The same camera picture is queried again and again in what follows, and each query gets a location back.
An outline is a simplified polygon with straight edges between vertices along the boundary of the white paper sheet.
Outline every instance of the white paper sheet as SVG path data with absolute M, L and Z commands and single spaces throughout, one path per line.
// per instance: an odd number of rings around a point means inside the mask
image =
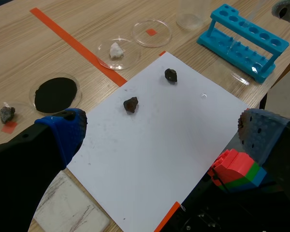
M 176 85 L 165 79 L 167 68 L 176 70 Z M 134 114 L 123 107 L 131 97 L 139 100 Z M 153 232 L 222 152 L 247 108 L 166 53 L 87 114 L 86 138 L 68 167 L 123 231 Z

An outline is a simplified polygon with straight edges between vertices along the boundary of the wooden table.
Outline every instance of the wooden table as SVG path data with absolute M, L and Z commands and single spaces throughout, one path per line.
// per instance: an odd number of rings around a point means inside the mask
M 228 3 L 248 17 L 256 0 L 214 0 L 210 11 Z M 256 14 L 253 22 L 290 43 L 290 23 L 271 15 L 271 7 L 277 2 L 268 0 Z M 169 24 L 173 31 L 171 42 L 160 48 L 141 47 L 141 59 L 137 65 L 118 71 L 126 80 L 168 51 L 227 91 L 255 107 L 278 77 L 290 64 L 290 46 L 277 59 L 274 73 L 259 85 L 252 78 L 228 64 L 208 49 L 196 44 L 197 38 L 210 22 L 194 31 L 180 28 L 175 22 L 176 0 L 14 0 L 0 7 L 0 108 L 3 102 L 25 102 L 27 110 L 13 134 L 0 131 L 0 143 L 6 142 L 33 123 L 41 115 L 29 108 L 29 91 L 38 78 L 50 73 L 69 73 L 80 83 L 83 93 L 79 108 L 90 111 L 112 94 L 118 86 L 78 54 L 29 11 L 38 7 L 86 48 L 95 52 L 98 41 L 121 35 L 131 38 L 133 24 L 141 19 L 154 17 Z M 228 32 L 221 25 L 218 27 Z M 239 77 L 249 82 L 245 85 Z M 79 188 L 93 201 L 84 187 L 69 172 Z M 43 231 L 33 221 L 31 232 Z M 111 220 L 107 232 L 121 231 Z

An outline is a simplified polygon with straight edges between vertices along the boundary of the blue test tube rack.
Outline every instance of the blue test tube rack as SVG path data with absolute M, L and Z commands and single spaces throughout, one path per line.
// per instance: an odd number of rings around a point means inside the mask
M 263 28 L 247 21 L 238 15 L 237 9 L 223 4 L 212 12 L 212 22 L 209 29 L 197 40 L 198 44 L 204 45 L 237 68 L 252 76 L 256 82 L 263 83 L 273 72 L 275 60 L 286 50 L 289 43 L 278 36 L 264 30 Z M 255 45 L 270 52 L 272 57 L 267 60 L 248 46 L 236 42 L 233 44 L 233 37 L 226 35 L 215 28 L 219 22 L 235 33 L 241 35 Z

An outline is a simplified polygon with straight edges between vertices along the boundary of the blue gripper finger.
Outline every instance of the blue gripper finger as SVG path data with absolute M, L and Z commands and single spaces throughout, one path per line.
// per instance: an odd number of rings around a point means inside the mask
M 81 109 L 66 109 L 53 116 L 37 119 L 34 123 L 45 124 L 51 128 L 62 158 L 62 169 L 65 169 L 85 138 L 86 113 Z
M 245 110 L 238 120 L 238 134 L 247 154 L 258 165 L 267 160 L 290 119 L 260 110 Z

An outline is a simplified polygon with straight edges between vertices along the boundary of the white crystal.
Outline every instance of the white crystal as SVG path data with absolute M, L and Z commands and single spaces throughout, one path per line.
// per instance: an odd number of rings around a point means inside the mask
M 110 49 L 111 58 L 120 58 L 124 56 L 124 51 L 117 43 L 113 43 Z

